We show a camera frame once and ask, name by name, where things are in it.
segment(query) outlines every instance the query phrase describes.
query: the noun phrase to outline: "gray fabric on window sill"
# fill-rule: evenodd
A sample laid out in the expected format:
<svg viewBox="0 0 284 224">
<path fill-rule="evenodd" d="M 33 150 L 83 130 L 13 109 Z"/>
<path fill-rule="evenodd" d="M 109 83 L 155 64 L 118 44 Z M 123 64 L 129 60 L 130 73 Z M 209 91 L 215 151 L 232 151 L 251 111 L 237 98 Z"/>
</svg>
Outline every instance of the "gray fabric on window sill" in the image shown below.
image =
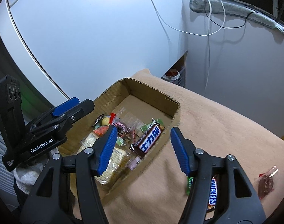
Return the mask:
<svg viewBox="0 0 284 224">
<path fill-rule="evenodd" d="M 224 14 L 220 0 L 210 0 L 210 2 L 212 7 L 212 13 Z M 253 11 L 252 9 L 246 8 L 244 6 L 232 2 L 223 1 L 223 4 L 226 11 L 226 15 L 230 16 L 246 18 L 247 15 Z M 190 0 L 190 9 L 196 13 L 205 13 L 204 0 Z M 206 1 L 205 10 L 206 13 L 208 14 L 209 13 L 208 1 Z M 275 20 L 269 18 L 268 16 L 262 13 L 259 12 L 252 13 L 247 19 L 256 22 L 258 24 L 261 24 L 265 27 L 268 27 L 270 29 L 278 29 L 284 34 L 284 27 L 282 25 L 278 24 Z"/>
</svg>

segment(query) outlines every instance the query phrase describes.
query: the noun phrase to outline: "camera lens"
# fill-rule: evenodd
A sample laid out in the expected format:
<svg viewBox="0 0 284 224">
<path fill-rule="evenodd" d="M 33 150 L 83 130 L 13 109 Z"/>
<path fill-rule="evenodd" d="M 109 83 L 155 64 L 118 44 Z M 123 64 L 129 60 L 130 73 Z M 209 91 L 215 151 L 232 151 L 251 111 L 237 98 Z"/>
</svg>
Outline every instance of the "camera lens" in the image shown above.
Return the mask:
<svg viewBox="0 0 284 224">
<path fill-rule="evenodd" d="M 13 92 L 12 92 L 12 88 L 11 88 L 11 87 L 8 89 L 8 92 L 9 92 L 9 94 L 10 94 L 10 99 L 12 100 L 12 98 L 13 98 Z"/>
<path fill-rule="evenodd" d="M 13 88 L 13 94 L 15 95 L 15 99 L 18 99 L 18 91 L 16 89 L 16 87 Z"/>
</svg>

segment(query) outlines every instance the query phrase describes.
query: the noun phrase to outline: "peach fabric surface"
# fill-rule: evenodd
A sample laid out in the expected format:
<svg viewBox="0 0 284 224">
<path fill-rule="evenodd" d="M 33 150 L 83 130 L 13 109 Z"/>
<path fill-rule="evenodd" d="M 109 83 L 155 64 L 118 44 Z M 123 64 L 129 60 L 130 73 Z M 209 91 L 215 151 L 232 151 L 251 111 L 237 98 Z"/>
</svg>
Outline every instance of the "peach fabric surface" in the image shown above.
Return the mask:
<svg viewBox="0 0 284 224">
<path fill-rule="evenodd" d="M 255 188 L 259 174 L 276 165 L 275 190 L 262 200 L 267 217 L 276 209 L 284 197 L 283 140 L 223 105 L 152 76 L 148 69 L 132 78 L 180 102 L 184 137 L 210 155 L 233 154 Z M 145 171 L 104 207 L 110 224 L 178 223 L 187 200 L 186 181 L 168 142 Z"/>
</svg>

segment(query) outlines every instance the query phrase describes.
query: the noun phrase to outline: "window frame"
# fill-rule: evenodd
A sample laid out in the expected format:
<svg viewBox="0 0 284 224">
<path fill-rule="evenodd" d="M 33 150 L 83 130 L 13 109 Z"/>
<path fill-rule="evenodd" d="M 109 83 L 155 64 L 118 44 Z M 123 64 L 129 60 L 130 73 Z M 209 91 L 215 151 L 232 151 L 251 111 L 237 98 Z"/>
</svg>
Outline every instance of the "window frame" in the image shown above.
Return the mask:
<svg viewBox="0 0 284 224">
<path fill-rule="evenodd" d="M 279 16 L 279 2 L 278 0 L 273 0 L 273 14 L 270 14 L 269 12 L 253 5 L 253 4 L 249 4 L 249 3 L 246 3 L 246 2 L 243 2 L 241 0 L 231 0 L 231 1 L 234 1 L 234 2 L 238 2 L 238 3 L 241 3 L 242 5 L 250 5 L 250 6 L 253 6 L 255 7 L 258 11 L 268 15 L 269 17 L 271 17 L 272 19 L 276 20 L 277 17 Z"/>
</svg>

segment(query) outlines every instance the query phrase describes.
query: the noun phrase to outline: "screw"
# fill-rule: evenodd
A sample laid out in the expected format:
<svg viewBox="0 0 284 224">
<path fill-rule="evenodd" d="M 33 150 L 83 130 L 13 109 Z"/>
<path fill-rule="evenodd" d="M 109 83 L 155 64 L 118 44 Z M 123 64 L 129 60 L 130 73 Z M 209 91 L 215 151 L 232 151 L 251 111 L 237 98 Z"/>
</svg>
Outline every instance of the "screw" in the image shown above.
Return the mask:
<svg viewBox="0 0 284 224">
<path fill-rule="evenodd" d="M 201 149 L 201 148 L 197 148 L 197 149 L 195 150 L 195 152 L 196 152 L 197 154 L 203 154 L 203 153 L 204 153 L 204 150 Z"/>
<path fill-rule="evenodd" d="M 90 154 L 93 152 L 93 149 L 91 147 L 88 147 L 84 150 L 85 153 Z"/>
<path fill-rule="evenodd" d="M 52 156 L 52 158 L 53 158 L 54 160 L 57 160 L 57 159 L 60 158 L 60 154 L 59 154 L 59 153 L 55 153 L 55 154 Z"/>
<path fill-rule="evenodd" d="M 231 154 L 228 155 L 227 158 L 228 158 L 230 161 L 234 161 L 234 160 L 235 160 L 235 157 L 234 157 L 233 155 L 231 155 Z"/>
</svg>

